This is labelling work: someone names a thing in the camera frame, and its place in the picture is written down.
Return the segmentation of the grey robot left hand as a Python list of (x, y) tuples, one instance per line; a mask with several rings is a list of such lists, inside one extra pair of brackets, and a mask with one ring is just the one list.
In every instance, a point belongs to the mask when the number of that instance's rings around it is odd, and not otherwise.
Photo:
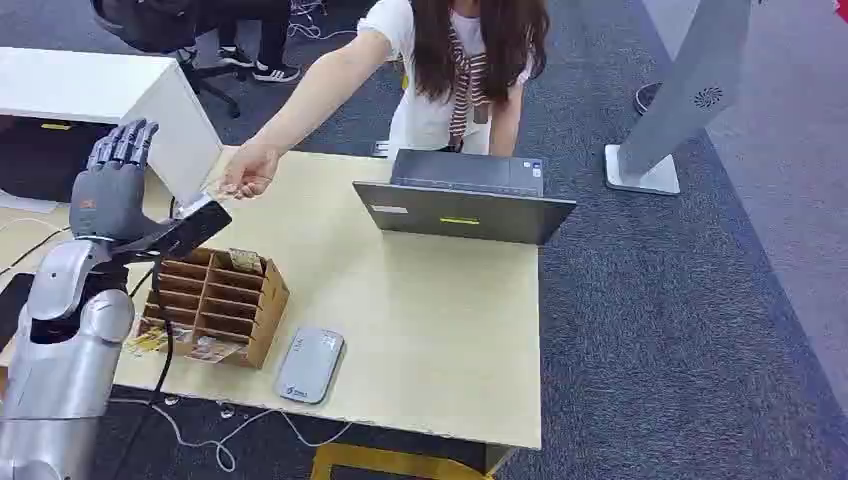
[(75, 178), (69, 224), (76, 239), (104, 241), (111, 250), (150, 250), (178, 224), (143, 212), (145, 174), (159, 124), (145, 118), (97, 140)]

